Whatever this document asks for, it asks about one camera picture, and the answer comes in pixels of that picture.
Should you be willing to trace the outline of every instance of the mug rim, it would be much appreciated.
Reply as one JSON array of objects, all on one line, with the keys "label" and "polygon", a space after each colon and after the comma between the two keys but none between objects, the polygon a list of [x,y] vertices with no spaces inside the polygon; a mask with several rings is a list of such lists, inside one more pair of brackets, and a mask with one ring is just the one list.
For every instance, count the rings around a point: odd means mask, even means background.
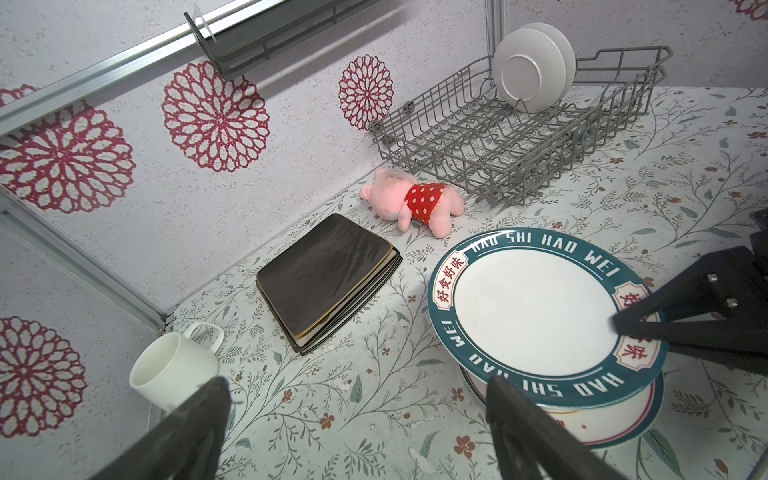
[{"label": "mug rim", "polygon": [[[149,353],[150,349],[152,349],[154,344],[162,340],[165,336],[176,337],[176,348],[174,349],[174,353],[170,356],[170,360],[168,360],[168,362],[165,364],[163,369],[160,372],[157,372],[151,379],[147,380],[144,383],[137,384],[136,382],[134,382],[134,374],[136,373],[136,367],[139,365],[141,360]],[[131,367],[131,373],[128,376],[128,384],[131,386],[131,388],[133,389],[143,388],[149,385],[150,383],[152,383],[154,380],[156,380],[160,375],[162,375],[163,372],[165,372],[168,369],[168,366],[170,366],[171,363],[173,362],[174,358],[176,357],[176,354],[179,351],[179,347],[181,347],[181,334],[179,334],[178,332],[168,332],[168,333],[165,333],[164,335],[157,337],[152,343],[149,344],[149,346],[147,346],[147,348],[144,349],[141,355],[139,355],[139,358],[136,359],[136,362],[134,362],[134,366]]]}]

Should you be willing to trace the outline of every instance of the pink stuffed toy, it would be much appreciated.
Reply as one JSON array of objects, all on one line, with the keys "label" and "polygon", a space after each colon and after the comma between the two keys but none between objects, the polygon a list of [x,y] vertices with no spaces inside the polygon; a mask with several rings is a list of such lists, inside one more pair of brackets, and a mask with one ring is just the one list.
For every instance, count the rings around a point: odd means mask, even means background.
[{"label": "pink stuffed toy", "polygon": [[413,175],[383,167],[376,169],[373,179],[362,186],[360,198],[384,220],[397,220],[401,232],[408,230],[414,217],[429,225],[432,235],[443,238],[451,233],[451,215],[464,213],[464,201],[450,185],[417,184]]}]

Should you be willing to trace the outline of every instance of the white mug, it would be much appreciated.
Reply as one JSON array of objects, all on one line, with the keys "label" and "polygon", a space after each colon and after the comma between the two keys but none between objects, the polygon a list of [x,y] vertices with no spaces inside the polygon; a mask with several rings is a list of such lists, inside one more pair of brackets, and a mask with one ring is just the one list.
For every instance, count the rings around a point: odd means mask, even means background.
[{"label": "white mug", "polygon": [[[218,332],[210,347],[191,339],[192,332],[203,325]],[[129,383],[147,400],[170,412],[218,374],[219,361],[215,353],[223,340],[221,327],[208,322],[192,323],[183,335],[166,333],[136,360]]]}]

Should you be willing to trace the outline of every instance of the stuffed toy ear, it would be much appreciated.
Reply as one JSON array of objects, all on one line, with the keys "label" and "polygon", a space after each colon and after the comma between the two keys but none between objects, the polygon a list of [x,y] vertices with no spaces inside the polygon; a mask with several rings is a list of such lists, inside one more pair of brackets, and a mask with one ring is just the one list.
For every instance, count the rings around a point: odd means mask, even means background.
[{"label": "stuffed toy ear", "polygon": [[371,184],[365,184],[360,189],[360,198],[363,200],[371,200],[371,188],[373,185]]}]

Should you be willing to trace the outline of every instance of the dish rack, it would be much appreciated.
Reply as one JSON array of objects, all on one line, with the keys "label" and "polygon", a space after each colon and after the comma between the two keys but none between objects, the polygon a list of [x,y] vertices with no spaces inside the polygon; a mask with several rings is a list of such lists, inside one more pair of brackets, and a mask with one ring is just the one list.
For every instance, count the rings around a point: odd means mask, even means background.
[{"label": "dish rack", "polygon": [[592,105],[527,113],[498,96],[492,57],[473,61],[369,125],[383,160],[431,174],[493,204],[525,204],[585,154],[647,113],[667,46],[606,48],[577,58],[574,84],[603,85]]}]

